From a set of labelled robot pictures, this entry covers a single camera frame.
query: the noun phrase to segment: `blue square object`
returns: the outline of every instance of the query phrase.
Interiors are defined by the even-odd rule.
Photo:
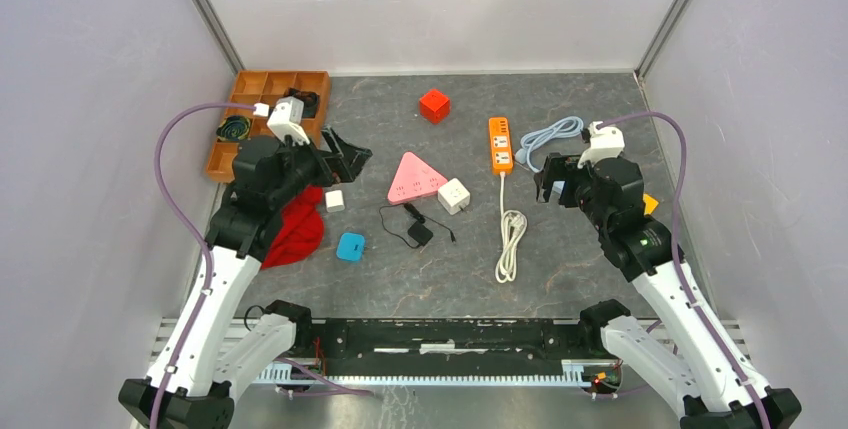
[[[365,250],[365,236],[353,232],[345,232],[339,239],[336,257],[343,261],[357,262],[362,259]]]

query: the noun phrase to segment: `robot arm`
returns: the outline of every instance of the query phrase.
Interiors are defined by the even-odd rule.
[[[654,388],[681,418],[681,427],[760,427],[744,387],[711,331],[730,348],[766,409],[773,428],[788,427],[800,413],[789,389],[772,389],[768,380],[733,344],[694,284],[689,264],[681,264],[696,294],[690,303],[675,272],[671,234],[645,214],[644,183],[639,166],[621,156],[620,129],[592,123],[584,130],[589,149],[581,155],[551,154],[535,175],[537,197],[547,202],[555,183],[563,181],[559,204],[579,208],[598,231],[604,256],[633,283],[665,324],[683,358],[650,337],[618,301],[605,301],[581,312],[586,343],[621,358]],[[712,322],[706,327],[699,306]]]
[[[206,271],[201,266],[164,351],[144,379],[126,380],[118,395],[142,424],[149,424],[156,384],[170,372],[160,428],[226,427],[250,382],[274,358],[308,343],[297,339],[297,329],[308,329],[304,326],[310,324],[309,310],[277,301],[265,308],[251,332],[218,358],[236,306],[282,228],[283,207],[309,185],[352,182],[371,157],[371,151],[344,142],[332,129],[324,129],[322,135],[329,151],[319,150],[308,139],[295,140],[290,133],[284,140],[260,136],[240,143],[233,161],[235,179],[224,191],[206,235],[215,263],[212,283],[204,289]],[[192,310],[201,295],[202,308]],[[171,366],[170,351],[186,337],[187,326],[191,330],[178,363]]]

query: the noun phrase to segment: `black power adapter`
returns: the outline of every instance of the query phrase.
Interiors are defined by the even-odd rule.
[[[418,243],[419,247],[426,246],[433,238],[433,231],[427,229],[427,226],[422,224],[421,221],[415,221],[406,233],[413,241]]]
[[[409,235],[409,237],[418,244],[417,246],[413,246],[412,244],[409,243],[409,241],[404,239],[403,236],[401,236],[400,234],[395,234],[394,232],[391,232],[390,230],[388,230],[386,228],[386,222],[385,222],[385,220],[383,220],[383,209],[391,208],[391,207],[397,207],[397,206],[382,206],[378,210],[378,212],[380,213],[380,222],[383,224],[383,230],[385,230],[389,234],[399,238],[410,248],[418,249],[419,247],[424,247],[424,246],[427,245],[427,243],[430,242],[431,239],[433,239],[433,231],[431,231],[430,229],[427,228],[427,226],[424,225],[424,223],[427,222],[427,220],[430,220],[434,224],[438,224],[438,225],[442,226],[443,228],[445,228],[450,233],[451,242],[456,242],[456,236],[453,234],[453,231],[448,226],[442,224],[439,221],[436,221],[435,219],[433,219],[431,217],[428,217],[428,216],[425,216],[424,214],[421,214],[421,212],[418,209],[416,209],[415,206],[413,206],[409,202],[405,202],[403,204],[403,208],[406,210],[406,212],[410,216],[412,216],[413,219],[415,219],[415,222],[412,223],[412,226],[406,231],[406,234]]]

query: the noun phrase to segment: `wooden organizer tray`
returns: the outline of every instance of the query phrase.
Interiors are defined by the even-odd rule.
[[[321,146],[321,127],[327,118],[327,103],[330,100],[330,75],[326,72],[268,72],[241,71],[233,84],[229,102],[256,104],[264,102],[272,108],[277,99],[290,87],[318,94],[318,111],[312,119],[304,118],[300,125],[316,146]],[[232,115],[245,116],[251,120],[250,134],[273,136],[268,129],[266,117],[256,117],[247,109],[227,108],[221,122]],[[209,158],[206,160],[206,175],[216,182],[232,182],[233,159],[238,153],[238,142],[221,142],[214,136]]]

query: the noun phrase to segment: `light blue cable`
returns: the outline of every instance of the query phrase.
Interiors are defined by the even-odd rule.
[[[530,161],[533,151],[547,144],[551,139],[568,139],[580,135],[583,130],[583,120],[577,116],[568,116],[538,131],[529,132],[521,138],[521,149],[515,153],[515,160],[524,164],[533,172],[541,169]]]

